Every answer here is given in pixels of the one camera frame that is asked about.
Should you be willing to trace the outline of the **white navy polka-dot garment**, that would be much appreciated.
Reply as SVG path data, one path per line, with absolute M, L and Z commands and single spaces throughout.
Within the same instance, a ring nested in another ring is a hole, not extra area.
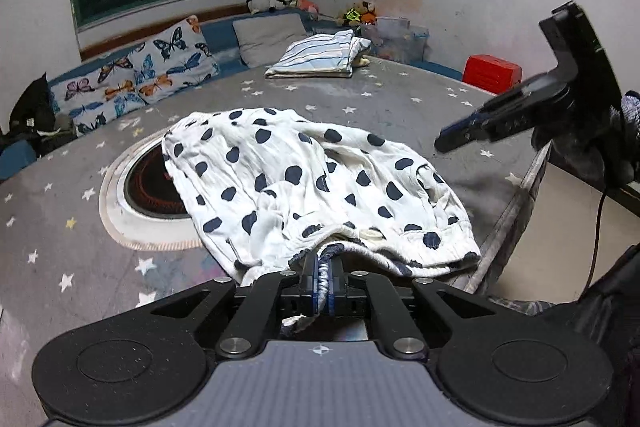
M 359 128 L 313 122 L 291 109 L 194 113 L 160 146 L 201 242 L 244 286 L 319 260 L 395 277 L 441 277 L 480 261 L 468 213 L 420 154 Z

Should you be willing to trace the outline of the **red box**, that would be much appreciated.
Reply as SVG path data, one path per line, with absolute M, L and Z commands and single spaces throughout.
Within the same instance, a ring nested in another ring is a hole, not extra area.
M 522 81 L 518 64 L 488 54 L 471 55 L 465 63 L 462 82 L 492 94 L 509 91 Z

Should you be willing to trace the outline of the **clear plastic storage box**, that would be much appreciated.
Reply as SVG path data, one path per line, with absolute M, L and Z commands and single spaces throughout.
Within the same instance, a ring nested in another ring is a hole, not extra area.
M 403 17 L 379 17 L 375 24 L 360 26 L 361 35 L 371 41 L 371 53 L 384 60 L 409 64 L 421 62 L 430 32 Z

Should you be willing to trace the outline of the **blue white striped folded blanket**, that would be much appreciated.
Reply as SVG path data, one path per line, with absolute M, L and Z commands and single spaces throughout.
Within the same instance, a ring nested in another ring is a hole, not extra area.
M 267 68 L 266 78 L 350 78 L 369 52 L 371 40 L 349 30 L 317 34 L 292 43 L 277 63 Z

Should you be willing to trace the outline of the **brown yellow plush toys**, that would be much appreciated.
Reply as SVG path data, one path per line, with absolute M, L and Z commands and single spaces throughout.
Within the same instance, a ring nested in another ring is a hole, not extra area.
M 361 0 L 338 14 L 336 24 L 338 27 L 355 28 L 361 25 L 375 25 L 377 19 L 375 4 L 372 1 Z

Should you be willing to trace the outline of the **round black induction cooktop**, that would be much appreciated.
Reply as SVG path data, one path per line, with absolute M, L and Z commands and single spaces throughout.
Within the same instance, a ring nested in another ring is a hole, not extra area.
M 143 216 L 166 220 L 189 217 L 166 171 L 160 143 L 144 152 L 127 171 L 124 195 L 128 205 Z

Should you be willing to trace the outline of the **grey pillow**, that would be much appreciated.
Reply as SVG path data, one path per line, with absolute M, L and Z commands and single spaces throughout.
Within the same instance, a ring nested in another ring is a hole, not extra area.
M 307 38 L 297 13 L 243 18 L 232 23 L 240 57 L 249 68 L 272 65 L 294 42 Z

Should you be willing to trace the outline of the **white plush toy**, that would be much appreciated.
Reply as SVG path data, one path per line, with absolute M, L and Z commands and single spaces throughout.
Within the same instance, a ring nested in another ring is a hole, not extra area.
M 288 8 L 286 0 L 246 0 L 246 7 L 250 14 L 274 13 Z

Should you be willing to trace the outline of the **grey star-patterned table cover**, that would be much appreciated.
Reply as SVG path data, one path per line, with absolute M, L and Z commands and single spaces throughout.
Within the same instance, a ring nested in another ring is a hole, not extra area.
M 62 146 L 1 185 L 1 421 L 44 420 L 30 381 L 50 339 L 229 275 L 254 242 L 220 232 L 201 243 L 200 222 L 143 216 L 126 183 L 141 157 L 190 127 L 180 170 L 193 204 L 232 203 L 225 225 L 257 209 L 258 188 L 275 190 L 288 170 L 295 198 L 279 198 L 307 225 L 344 221 L 354 195 L 376 213 L 395 184 L 424 197 L 416 217 L 459 199 L 482 262 L 454 285 L 481 291 L 501 273 L 532 215 L 547 155 L 528 134 L 473 143 L 450 154 L 434 142 L 486 94 L 457 80 L 373 61 L 349 78 L 268 79 L 247 69 L 165 98 Z

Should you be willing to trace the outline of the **butterfly-print cushion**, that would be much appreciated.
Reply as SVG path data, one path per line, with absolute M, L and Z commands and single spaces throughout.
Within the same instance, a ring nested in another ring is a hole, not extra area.
M 52 82 L 56 115 L 84 135 L 139 108 L 212 80 L 220 67 L 194 15 L 91 72 Z

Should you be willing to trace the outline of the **blue sofa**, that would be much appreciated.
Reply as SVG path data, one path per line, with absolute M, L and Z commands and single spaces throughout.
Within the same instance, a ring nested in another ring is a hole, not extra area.
M 372 53 L 360 30 L 328 31 L 303 13 L 201 24 L 194 15 L 131 49 L 34 80 L 1 138 L 1 178 L 143 106 L 253 69 L 270 79 L 349 77 Z

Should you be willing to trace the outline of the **black bag on sofa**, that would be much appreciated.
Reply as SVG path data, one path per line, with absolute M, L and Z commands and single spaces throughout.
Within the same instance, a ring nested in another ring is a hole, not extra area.
M 1 135 L 1 150 L 25 141 L 40 157 L 75 139 L 70 117 L 54 113 L 47 74 L 43 74 L 29 83 L 15 103 L 9 131 Z

